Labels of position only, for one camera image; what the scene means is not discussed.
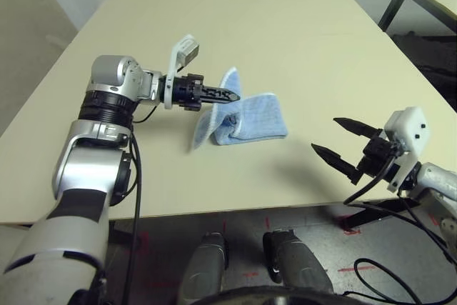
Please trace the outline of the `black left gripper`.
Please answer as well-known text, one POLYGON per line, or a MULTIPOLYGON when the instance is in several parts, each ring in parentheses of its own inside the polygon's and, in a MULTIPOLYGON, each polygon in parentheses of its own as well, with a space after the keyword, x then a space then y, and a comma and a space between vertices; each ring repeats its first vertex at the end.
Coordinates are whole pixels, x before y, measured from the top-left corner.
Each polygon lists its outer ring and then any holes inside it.
POLYGON ((225 88, 203 86, 204 77, 199 74, 187 74, 176 77, 173 83, 171 102, 186 111, 199 111, 202 102, 228 104, 238 101, 240 96, 225 88))

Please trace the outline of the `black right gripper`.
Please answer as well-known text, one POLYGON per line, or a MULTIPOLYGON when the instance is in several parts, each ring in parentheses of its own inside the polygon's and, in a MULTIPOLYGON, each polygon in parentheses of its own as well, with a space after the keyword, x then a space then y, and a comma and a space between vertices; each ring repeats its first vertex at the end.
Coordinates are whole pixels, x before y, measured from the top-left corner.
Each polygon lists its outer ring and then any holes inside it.
POLYGON ((357 167, 344 161, 339 154, 318 144, 311 144, 312 149, 331 167, 341 172, 357 185, 361 179, 361 173, 376 177, 380 174, 384 165, 391 158, 397 159, 400 155, 400 145, 381 137, 381 131, 354 119, 336 117, 333 120, 345 130, 357 136, 370 138, 363 149, 363 157, 357 167))

